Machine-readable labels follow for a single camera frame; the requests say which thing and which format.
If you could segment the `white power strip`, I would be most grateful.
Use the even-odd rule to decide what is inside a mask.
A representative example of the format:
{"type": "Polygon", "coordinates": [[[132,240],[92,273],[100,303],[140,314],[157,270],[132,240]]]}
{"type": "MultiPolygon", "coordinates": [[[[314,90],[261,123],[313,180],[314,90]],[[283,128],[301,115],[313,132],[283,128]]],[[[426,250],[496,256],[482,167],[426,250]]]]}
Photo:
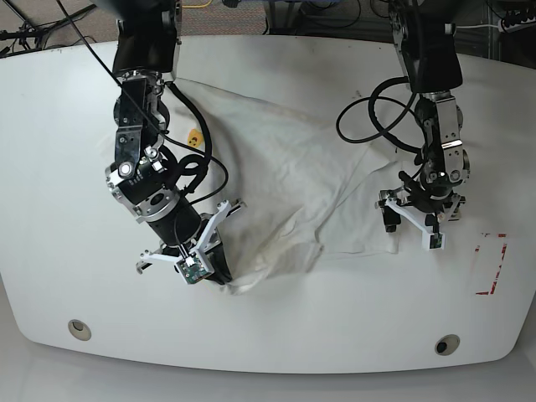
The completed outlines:
{"type": "Polygon", "coordinates": [[[534,25],[534,13],[509,13],[500,20],[498,28],[502,33],[512,33],[534,25]]]}

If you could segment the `red tape rectangle marking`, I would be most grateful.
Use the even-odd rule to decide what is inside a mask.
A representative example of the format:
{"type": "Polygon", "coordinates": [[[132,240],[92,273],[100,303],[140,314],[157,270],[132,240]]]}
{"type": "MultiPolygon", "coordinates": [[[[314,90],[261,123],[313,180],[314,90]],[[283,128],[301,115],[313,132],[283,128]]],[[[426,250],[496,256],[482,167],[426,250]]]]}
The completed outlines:
{"type": "Polygon", "coordinates": [[[470,292],[476,296],[492,295],[503,267],[508,235],[483,233],[474,249],[470,276],[470,292]]]}

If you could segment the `white printed T-shirt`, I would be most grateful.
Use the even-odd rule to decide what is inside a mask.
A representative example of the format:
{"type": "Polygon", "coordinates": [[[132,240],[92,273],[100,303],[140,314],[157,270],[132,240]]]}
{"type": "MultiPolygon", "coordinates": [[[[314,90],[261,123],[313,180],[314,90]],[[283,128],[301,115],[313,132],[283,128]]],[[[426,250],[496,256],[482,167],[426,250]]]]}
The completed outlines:
{"type": "Polygon", "coordinates": [[[224,292],[243,295],[299,276],[322,260],[394,253],[374,199],[397,167],[373,145],[351,146],[309,113],[206,85],[178,88],[204,115],[215,161],[191,195],[213,214],[222,200],[245,208],[219,225],[232,275],[224,292]]]}

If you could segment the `black tripod stand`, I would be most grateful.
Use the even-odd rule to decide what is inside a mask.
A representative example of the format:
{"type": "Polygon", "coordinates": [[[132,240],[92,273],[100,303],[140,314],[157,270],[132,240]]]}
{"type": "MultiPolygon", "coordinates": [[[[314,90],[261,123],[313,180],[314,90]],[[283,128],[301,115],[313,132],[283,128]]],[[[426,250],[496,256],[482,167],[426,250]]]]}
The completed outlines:
{"type": "Polygon", "coordinates": [[[19,17],[22,24],[15,32],[1,30],[1,41],[11,41],[10,45],[1,46],[2,59],[45,50],[52,34],[68,26],[70,19],[74,22],[79,21],[97,9],[96,5],[91,4],[71,13],[68,18],[63,17],[51,22],[35,24],[13,1],[3,3],[19,17]]]}

